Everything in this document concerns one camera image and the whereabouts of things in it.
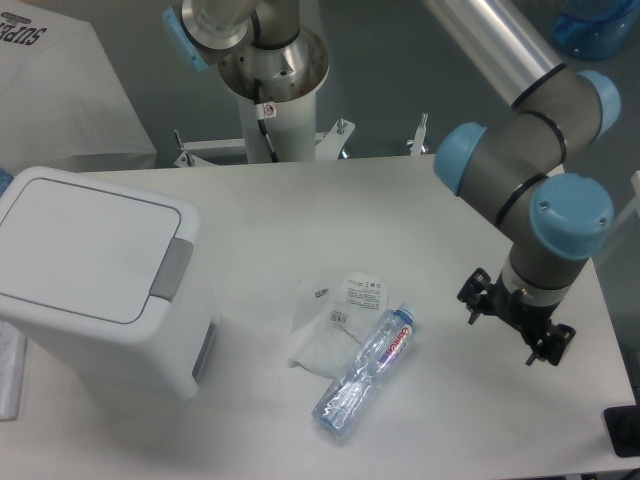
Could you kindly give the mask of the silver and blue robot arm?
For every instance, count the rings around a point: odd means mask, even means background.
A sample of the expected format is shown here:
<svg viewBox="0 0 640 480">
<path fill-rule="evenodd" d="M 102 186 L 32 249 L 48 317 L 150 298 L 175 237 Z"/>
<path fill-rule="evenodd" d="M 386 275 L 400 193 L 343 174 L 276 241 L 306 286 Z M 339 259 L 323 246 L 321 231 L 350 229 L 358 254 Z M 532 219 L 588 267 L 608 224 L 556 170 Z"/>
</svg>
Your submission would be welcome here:
<svg viewBox="0 0 640 480">
<path fill-rule="evenodd" d="M 613 217 L 595 180 L 559 173 L 571 155 L 617 120 L 614 83 L 566 67 L 508 1 L 431 1 L 429 11 L 514 110 L 499 132 L 453 130 L 433 168 L 454 195 L 512 243 L 496 279 L 477 269 L 458 298 L 472 318 L 495 316 L 557 365 L 574 338 L 552 314 L 603 245 Z M 325 45 L 300 23 L 296 1 L 181 1 L 162 21 L 184 61 L 211 66 L 238 99 L 252 163 L 313 161 L 315 94 L 328 74 Z"/>
</svg>

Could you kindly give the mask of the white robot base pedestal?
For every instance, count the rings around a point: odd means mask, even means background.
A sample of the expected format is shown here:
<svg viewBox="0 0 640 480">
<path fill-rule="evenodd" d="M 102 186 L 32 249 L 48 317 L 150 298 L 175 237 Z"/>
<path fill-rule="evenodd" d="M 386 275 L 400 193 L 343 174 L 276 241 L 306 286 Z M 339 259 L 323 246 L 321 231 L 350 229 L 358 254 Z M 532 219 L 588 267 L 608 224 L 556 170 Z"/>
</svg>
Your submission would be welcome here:
<svg viewBox="0 0 640 480">
<path fill-rule="evenodd" d="M 344 118 L 316 130 L 317 92 L 329 73 L 329 54 L 321 38 L 302 27 L 278 49 L 248 45 L 218 63 L 235 97 L 242 124 L 238 139 L 187 141 L 174 133 L 178 167 L 210 166 L 243 155 L 249 164 L 333 161 L 348 157 L 346 144 L 356 125 Z"/>
</svg>

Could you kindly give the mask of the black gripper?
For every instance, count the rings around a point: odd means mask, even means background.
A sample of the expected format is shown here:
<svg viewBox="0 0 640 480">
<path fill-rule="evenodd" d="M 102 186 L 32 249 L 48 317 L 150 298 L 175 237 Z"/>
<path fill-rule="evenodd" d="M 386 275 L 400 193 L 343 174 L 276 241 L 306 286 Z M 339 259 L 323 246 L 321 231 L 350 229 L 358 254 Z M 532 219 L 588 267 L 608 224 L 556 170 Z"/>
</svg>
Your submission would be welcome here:
<svg viewBox="0 0 640 480">
<path fill-rule="evenodd" d="M 558 303 L 543 306 L 526 303 L 520 289 L 507 288 L 503 275 L 494 285 L 483 268 L 477 268 L 467 278 L 457 300 L 465 304 L 469 324 L 474 324 L 481 315 L 495 316 L 497 313 L 502 321 L 516 329 L 531 348 L 525 362 L 527 366 L 536 360 L 558 366 L 576 335 L 571 326 L 551 323 Z"/>
</svg>

